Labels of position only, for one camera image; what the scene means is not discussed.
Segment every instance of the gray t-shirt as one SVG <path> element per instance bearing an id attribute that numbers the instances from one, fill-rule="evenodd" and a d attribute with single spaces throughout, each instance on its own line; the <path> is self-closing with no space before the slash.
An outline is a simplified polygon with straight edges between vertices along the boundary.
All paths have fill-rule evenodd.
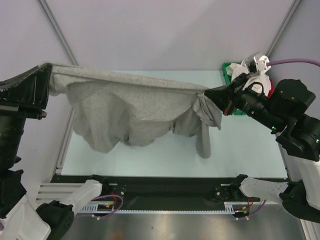
<path id="1" fill-rule="evenodd" d="M 209 126 L 220 129 L 222 113 L 204 95 L 207 87 L 51 64 L 49 93 L 67 95 L 75 111 L 73 129 L 94 150 L 108 153 L 118 142 L 146 146 L 172 131 L 197 136 L 197 153 L 211 155 Z"/>

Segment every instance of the gray wall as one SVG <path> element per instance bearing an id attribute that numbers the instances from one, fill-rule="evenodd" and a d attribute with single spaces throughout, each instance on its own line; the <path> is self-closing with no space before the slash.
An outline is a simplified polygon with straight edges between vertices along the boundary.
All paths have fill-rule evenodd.
<path id="1" fill-rule="evenodd" d="M 47 0 L 81 66 L 218 70 L 266 52 L 294 0 Z"/>
<path id="2" fill-rule="evenodd" d="M 305 0 L 302 2 L 286 33 L 279 42 L 271 60 L 287 58 L 310 58 L 320 61 L 320 1 Z M 307 114 L 320 119 L 320 68 L 310 64 L 291 63 L 274 66 L 271 76 L 278 82 L 285 78 L 301 79 L 314 92 L 316 100 L 307 110 Z M 285 156 L 290 176 L 298 180 L 297 171 L 292 157 Z M 320 225 L 314 224 L 318 234 Z"/>

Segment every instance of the cable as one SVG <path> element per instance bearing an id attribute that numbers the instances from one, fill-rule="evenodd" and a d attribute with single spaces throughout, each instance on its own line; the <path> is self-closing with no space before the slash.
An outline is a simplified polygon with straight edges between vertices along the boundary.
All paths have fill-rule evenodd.
<path id="1" fill-rule="evenodd" d="M 259 211 L 262 209 L 262 207 L 266 204 L 266 202 L 267 202 L 267 200 L 264 200 L 264 201 L 262 202 L 261 206 L 258 207 L 258 209 L 255 210 L 253 213 L 249 214 L 248 216 L 239 217 L 239 218 L 237 218 L 236 220 L 239 220 L 239 219 L 247 219 L 247 220 L 249 220 L 248 217 L 251 217 L 251 216 L 257 214 L 257 212 L 259 212 Z"/>
<path id="2" fill-rule="evenodd" d="M 97 220 L 99 220 L 99 219 L 105 219 L 105 218 L 107 218 L 107 217 L 110 217 L 111 215 L 115 214 L 115 212 L 117 212 L 119 209 L 121 209 L 122 206 L 124 205 L 124 199 L 123 199 L 123 197 L 120 196 L 120 195 L 116 195 L 116 194 L 98 196 L 98 197 L 96 197 L 96 198 L 94 198 L 94 199 L 92 199 L 92 200 L 94 201 L 94 200 L 105 199 L 105 198 L 110 198 L 110 197 L 116 197 L 116 198 L 120 199 L 120 200 L 121 200 L 120 206 L 119 206 L 117 209 L 111 211 L 110 213 L 108 213 L 108 214 L 105 215 L 105 216 L 98 216 L 98 217 L 96 217 Z M 93 215 L 93 214 L 81 214 L 81 215 L 76 215 L 76 216 L 75 216 L 75 218 L 82 218 L 82 217 L 94 217 L 94 215 Z"/>
<path id="3" fill-rule="evenodd" d="M 248 196 L 246 198 L 248 199 L 248 205 L 244 206 L 242 209 L 246 209 L 250 207 L 250 198 Z"/>
<path id="4" fill-rule="evenodd" d="M 262 207 L 266 204 L 266 202 L 267 202 L 267 200 L 264 200 L 263 203 L 261 204 L 261 206 L 260 206 L 257 210 L 255 210 L 253 213 L 249 214 L 248 217 L 253 216 L 253 215 L 255 215 L 257 212 L 259 212 L 259 211 L 262 209 Z"/>
<path id="5" fill-rule="evenodd" d="M 248 197 L 251 201 L 251 204 L 248 207 L 251 207 L 254 204 L 254 199 L 252 197 Z"/>
<path id="6" fill-rule="evenodd" d="M 307 64 L 313 64 L 320 67 L 320 61 L 307 59 L 307 58 L 291 58 L 291 59 L 284 59 L 279 61 L 271 61 L 271 62 L 268 62 L 266 65 L 274 66 L 279 64 L 290 64 L 290 63 L 307 63 Z"/>
<path id="7" fill-rule="evenodd" d="M 114 197 L 114 198 L 113 198 L 113 201 L 114 201 L 114 205 L 116 205 L 116 203 L 117 203 L 117 197 Z"/>

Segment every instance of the light blue table surface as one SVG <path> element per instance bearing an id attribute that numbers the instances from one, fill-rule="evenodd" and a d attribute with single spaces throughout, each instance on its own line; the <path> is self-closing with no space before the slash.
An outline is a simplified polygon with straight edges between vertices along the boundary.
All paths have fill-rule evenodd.
<path id="1" fill-rule="evenodd" d="M 125 71 L 204 85 L 224 84 L 220 71 Z M 62 175 L 286 178 L 287 172 L 275 136 L 248 116 L 223 116 L 222 129 L 211 127 L 211 157 L 196 152 L 196 138 L 171 132 L 144 147 L 118 143 L 109 153 L 94 151 L 72 133 Z"/>

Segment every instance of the purple cable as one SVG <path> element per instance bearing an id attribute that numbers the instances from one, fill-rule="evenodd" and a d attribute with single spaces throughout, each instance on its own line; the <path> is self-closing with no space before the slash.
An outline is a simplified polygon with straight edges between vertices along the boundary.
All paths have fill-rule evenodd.
<path id="1" fill-rule="evenodd" d="M 252 217 L 252 216 L 255 215 L 257 212 L 259 212 L 259 211 L 262 209 L 262 207 L 266 204 L 266 202 L 267 202 L 267 200 L 264 200 L 263 203 L 261 204 L 261 206 L 258 207 L 258 209 L 255 210 L 253 213 L 249 214 L 247 217 Z M 246 217 L 245 217 L 245 216 L 239 217 L 239 219 L 246 219 Z"/>
<path id="2" fill-rule="evenodd" d="M 112 212 L 108 213 L 107 215 L 99 217 L 100 219 L 105 219 L 107 217 L 110 217 L 111 215 L 115 214 L 115 212 L 117 212 L 119 209 L 121 209 L 122 206 L 124 205 L 123 197 L 120 196 L 120 195 L 116 195 L 116 194 L 98 196 L 98 197 L 92 199 L 92 201 L 99 200 L 99 199 L 110 198 L 110 197 L 116 197 L 116 198 L 120 199 L 121 200 L 121 204 L 117 209 L 113 210 Z M 81 215 L 76 215 L 75 216 L 75 218 L 82 218 L 82 217 L 92 217 L 92 214 L 81 214 Z"/>
<path id="3" fill-rule="evenodd" d="M 290 64 L 290 63 L 307 63 L 307 64 L 313 64 L 320 67 L 320 61 L 307 59 L 307 58 L 291 58 L 291 59 L 284 59 L 279 61 L 271 61 L 271 62 L 268 62 L 266 65 L 273 66 L 273 65 L 279 65 L 279 64 Z"/>

